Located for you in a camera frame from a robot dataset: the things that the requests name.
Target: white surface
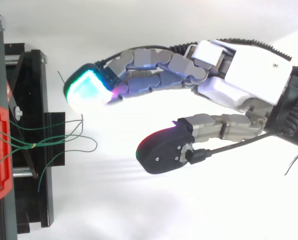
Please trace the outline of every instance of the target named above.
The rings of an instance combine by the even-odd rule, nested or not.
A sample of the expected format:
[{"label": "white surface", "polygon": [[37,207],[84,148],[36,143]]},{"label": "white surface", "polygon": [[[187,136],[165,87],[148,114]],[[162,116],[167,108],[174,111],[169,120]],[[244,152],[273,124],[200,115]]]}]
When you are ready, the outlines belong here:
[{"label": "white surface", "polygon": [[292,64],[259,48],[222,43],[235,50],[225,82],[269,104],[276,105],[289,79]]},{"label": "white surface", "polygon": [[[66,111],[63,83],[75,69],[141,45],[237,37],[277,41],[298,64],[298,0],[0,0],[7,43],[48,56],[50,111]],[[298,147],[268,138],[196,166],[149,175],[135,159],[161,124],[199,113],[233,113],[188,91],[129,99],[94,118],[94,153],[66,154],[53,172],[55,222],[23,240],[298,240]],[[67,125],[67,131],[74,126]],[[203,143],[215,148],[228,142]],[[67,149],[90,149],[84,140]]]},{"label": "white surface", "polygon": [[199,84],[198,92],[224,107],[237,109],[249,98],[254,96],[227,84],[222,78],[213,76]]},{"label": "white surface", "polygon": [[199,42],[198,46],[194,50],[194,53],[192,54],[192,57],[194,59],[198,59],[205,63],[216,66],[222,52],[222,47],[212,44],[209,41],[203,40]]}]

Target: robotic finger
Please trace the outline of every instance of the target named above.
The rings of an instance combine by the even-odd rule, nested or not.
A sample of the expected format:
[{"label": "robotic finger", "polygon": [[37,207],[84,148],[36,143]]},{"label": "robotic finger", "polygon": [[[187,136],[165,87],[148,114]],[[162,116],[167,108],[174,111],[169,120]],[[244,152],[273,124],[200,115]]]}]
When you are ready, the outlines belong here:
[{"label": "robotic finger", "polygon": [[[65,83],[64,95],[69,104],[82,98],[106,105],[152,91],[191,89],[241,113],[180,118],[145,138],[137,159],[159,174],[271,135],[298,145],[298,67],[290,60],[272,46],[243,39],[136,47],[82,66]],[[209,138],[239,143],[193,149]]]}]

